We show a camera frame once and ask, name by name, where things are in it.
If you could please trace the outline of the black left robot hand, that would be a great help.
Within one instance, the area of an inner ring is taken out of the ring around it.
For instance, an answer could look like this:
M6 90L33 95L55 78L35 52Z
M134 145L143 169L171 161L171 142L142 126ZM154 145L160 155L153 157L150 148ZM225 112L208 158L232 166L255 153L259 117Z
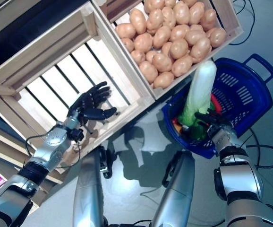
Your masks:
M110 96L110 87L107 82L101 82L87 92L84 92L69 108L67 117L76 118L81 125L88 120L103 121L112 117L116 112L116 107L110 109L100 109L99 105L107 101Z

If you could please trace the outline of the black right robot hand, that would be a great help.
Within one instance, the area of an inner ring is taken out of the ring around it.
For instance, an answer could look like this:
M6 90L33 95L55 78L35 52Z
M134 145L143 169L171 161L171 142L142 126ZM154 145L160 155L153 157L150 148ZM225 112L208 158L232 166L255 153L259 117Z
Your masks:
M221 129L232 130L233 124L215 110L208 108L207 113L196 112L195 117L200 121L207 136L212 139Z

